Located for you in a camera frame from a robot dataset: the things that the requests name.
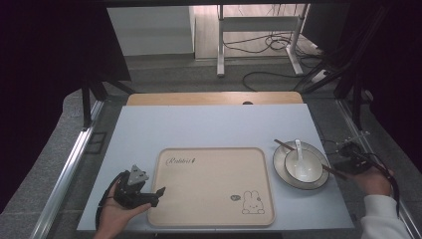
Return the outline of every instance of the white bowl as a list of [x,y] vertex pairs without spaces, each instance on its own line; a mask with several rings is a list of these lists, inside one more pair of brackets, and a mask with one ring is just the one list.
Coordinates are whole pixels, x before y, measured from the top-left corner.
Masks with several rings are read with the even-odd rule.
[[316,182],[322,176],[319,158],[308,150],[302,150],[303,159],[299,160],[298,151],[292,150],[286,155],[285,167],[289,175],[300,182]]

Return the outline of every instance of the black cable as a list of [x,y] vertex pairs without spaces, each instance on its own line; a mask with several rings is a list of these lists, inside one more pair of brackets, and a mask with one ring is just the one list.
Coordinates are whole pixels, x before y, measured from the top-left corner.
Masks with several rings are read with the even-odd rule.
[[251,72],[246,74],[245,76],[243,76],[242,78],[242,84],[245,88],[247,88],[248,90],[252,91],[252,92],[256,92],[256,90],[254,90],[253,88],[249,87],[246,84],[246,78],[251,76],[251,75],[255,75],[255,74],[264,74],[264,75],[271,75],[271,76],[278,76],[278,77],[286,77],[286,78],[300,78],[301,76],[288,76],[288,75],[284,75],[284,74],[278,74],[278,73],[271,73],[271,72]]

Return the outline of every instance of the wall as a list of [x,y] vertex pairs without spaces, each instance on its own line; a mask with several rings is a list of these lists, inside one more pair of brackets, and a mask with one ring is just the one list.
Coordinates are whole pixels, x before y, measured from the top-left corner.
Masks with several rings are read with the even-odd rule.
[[194,51],[193,8],[109,8],[124,56],[186,54]]

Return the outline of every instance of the white plate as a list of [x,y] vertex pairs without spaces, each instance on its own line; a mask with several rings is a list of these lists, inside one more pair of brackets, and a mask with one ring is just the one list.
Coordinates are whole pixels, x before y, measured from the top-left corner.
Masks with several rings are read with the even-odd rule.
[[[286,142],[286,144],[288,146],[291,147],[296,147],[296,144],[294,141],[288,141]],[[309,151],[312,154],[314,154],[320,161],[321,164],[324,164],[326,166],[328,165],[328,161],[326,160],[325,156],[318,150],[316,149],[314,146],[302,142],[302,151]],[[277,174],[290,186],[293,186],[295,188],[298,189],[303,189],[303,190],[313,190],[313,189],[317,189],[321,186],[323,186],[326,181],[328,180],[329,177],[329,173],[326,170],[322,171],[322,176],[315,182],[301,182],[298,181],[297,179],[293,178],[288,171],[286,170],[285,167],[285,163],[286,163],[286,157],[289,154],[290,150],[283,147],[283,146],[279,146],[276,151],[274,152],[274,156],[273,156],[273,163],[274,163],[274,168],[276,169]]]

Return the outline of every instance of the white table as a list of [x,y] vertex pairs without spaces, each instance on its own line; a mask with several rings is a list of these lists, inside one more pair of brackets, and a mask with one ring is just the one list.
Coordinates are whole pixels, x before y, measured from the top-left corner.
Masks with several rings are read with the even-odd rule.
[[98,203],[113,178],[137,164],[151,177],[155,162],[170,147],[258,147],[266,157],[276,219],[268,227],[154,227],[146,214],[133,218],[126,230],[139,232],[242,232],[352,228],[345,203],[331,175],[323,187],[299,190],[283,182],[273,167],[277,138],[299,138],[323,152],[305,104],[247,106],[124,107],[111,138],[78,230],[95,230]]

